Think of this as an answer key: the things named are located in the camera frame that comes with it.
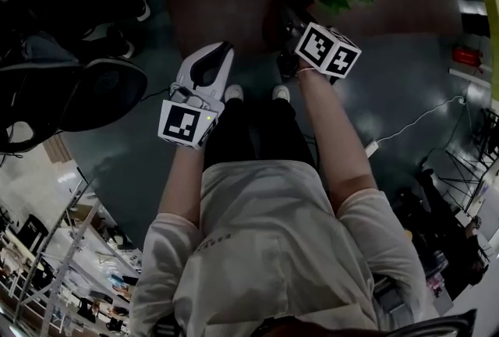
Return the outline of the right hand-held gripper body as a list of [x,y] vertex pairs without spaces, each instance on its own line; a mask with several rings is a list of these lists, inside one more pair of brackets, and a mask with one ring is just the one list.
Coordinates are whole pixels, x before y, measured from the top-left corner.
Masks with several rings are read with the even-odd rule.
[[331,82],[347,77],[361,56],[361,49],[333,27],[324,27],[308,12],[281,11],[285,46],[277,58],[281,76],[291,78],[299,70],[299,61],[330,77]]

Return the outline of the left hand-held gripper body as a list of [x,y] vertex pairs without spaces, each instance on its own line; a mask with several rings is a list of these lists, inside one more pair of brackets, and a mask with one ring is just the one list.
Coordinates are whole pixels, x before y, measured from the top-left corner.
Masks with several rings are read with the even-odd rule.
[[169,143],[201,149],[218,124],[225,109],[221,93],[205,94],[179,83],[170,87],[170,97],[162,101],[157,135]]

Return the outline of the person's left forearm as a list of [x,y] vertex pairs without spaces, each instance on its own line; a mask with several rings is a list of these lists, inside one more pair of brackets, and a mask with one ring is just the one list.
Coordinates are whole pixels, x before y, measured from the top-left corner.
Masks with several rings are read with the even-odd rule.
[[198,227],[202,175],[203,151],[177,147],[158,213],[177,215]]

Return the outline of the person's right forearm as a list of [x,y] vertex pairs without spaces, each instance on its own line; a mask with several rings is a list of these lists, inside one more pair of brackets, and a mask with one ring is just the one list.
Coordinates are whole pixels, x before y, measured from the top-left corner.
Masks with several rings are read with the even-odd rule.
[[370,163],[334,87],[317,71],[297,76],[316,137],[333,211],[354,193],[375,189]]

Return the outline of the person's left white shoe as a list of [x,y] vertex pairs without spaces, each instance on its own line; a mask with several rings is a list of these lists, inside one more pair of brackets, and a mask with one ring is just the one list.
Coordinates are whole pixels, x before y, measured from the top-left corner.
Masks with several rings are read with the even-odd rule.
[[240,100],[244,101],[244,92],[243,88],[238,84],[233,84],[226,88],[224,94],[225,103],[228,103],[230,100]]

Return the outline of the person's white shoe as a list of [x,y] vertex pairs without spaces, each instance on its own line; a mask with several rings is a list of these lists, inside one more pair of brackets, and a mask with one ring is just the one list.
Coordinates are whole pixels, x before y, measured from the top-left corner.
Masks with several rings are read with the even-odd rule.
[[228,103],[230,100],[240,100],[244,101],[244,92],[243,88],[238,84],[233,84],[226,88],[224,94],[225,103]]
[[287,101],[289,103],[291,101],[291,94],[289,89],[284,84],[277,85],[272,90],[272,99],[273,100],[280,99]]

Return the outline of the person's right white shoe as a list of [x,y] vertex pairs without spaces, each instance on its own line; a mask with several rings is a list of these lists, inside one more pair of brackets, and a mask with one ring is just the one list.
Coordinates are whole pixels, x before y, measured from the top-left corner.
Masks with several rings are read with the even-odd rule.
[[291,101],[291,94],[289,89],[284,84],[277,85],[272,90],[272,99],[273,100],[280,99],[287,101],[289,103]]

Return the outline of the person's black trousers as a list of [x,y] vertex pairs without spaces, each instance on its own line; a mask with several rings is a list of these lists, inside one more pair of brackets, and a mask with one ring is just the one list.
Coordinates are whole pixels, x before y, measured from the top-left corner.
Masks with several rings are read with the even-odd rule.
[[231,98],[204,149],[203,168],[236,161],[300,161],[315,166],[296,121],[296,112],[283,98],[251,108]]

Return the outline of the black office chair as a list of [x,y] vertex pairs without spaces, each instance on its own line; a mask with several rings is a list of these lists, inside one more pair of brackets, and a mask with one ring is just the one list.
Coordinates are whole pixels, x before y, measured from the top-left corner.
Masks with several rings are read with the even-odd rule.
[[25,62],[0,69],[0,154],[32,150],[58,132],[122,118],[141,100],[147,75],[121,59]]

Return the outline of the red box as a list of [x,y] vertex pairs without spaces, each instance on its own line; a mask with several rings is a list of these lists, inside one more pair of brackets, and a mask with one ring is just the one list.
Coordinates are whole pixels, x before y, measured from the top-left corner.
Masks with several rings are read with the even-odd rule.
[[452,58],[454,62],[471,66],[479,67],[481,64],[481,54],[479,50],[467,47],[455,47],[452,50]]

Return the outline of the person's white shirt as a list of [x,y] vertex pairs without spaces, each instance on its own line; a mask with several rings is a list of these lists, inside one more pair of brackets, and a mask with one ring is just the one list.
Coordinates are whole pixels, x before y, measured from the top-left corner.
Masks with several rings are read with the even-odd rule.
[[200,206],[198,227],[172,214],[151,223],[132,337],[168,315],[185,337],[249,337],[284,316],[383,331],[423,316],[422,265],[379,190],[333,211],[306,163],[230,162],[203,173]]

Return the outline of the yellow-green table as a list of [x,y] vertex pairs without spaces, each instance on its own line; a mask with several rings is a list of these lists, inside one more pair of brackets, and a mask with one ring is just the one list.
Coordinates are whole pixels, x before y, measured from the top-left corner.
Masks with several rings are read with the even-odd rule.
[[490,25],[490,37],[499,38],[499,0],[483,0]]

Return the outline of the black tripod stand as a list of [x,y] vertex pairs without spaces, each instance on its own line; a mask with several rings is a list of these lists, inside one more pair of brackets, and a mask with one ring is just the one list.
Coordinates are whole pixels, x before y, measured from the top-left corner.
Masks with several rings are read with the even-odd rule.
[[447,195],[455,204],[468,216],[477,215],[485,202],[485,195],[488,190],[494,187],[496,179],[499,177],[499,149],[491,154],[484,151],[478,158],[465,158],[460,154],[451,153],[444,150],[450,159],[457,176],[443,177],[434,175],[438,180],[449,186],[451,190],[457,190],[462,194],[462,202],[459,203],[451,192]]

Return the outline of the metal shelf rack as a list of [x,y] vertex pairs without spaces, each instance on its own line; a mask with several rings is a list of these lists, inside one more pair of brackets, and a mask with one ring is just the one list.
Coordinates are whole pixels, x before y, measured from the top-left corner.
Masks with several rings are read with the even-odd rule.
[[1,308],[11,337],[131,337],[130,301],[142,252],[81,179],[47,234],[30,222],[32,243],[10,230],[4,244],[23,262],[0,287],[12,308]]

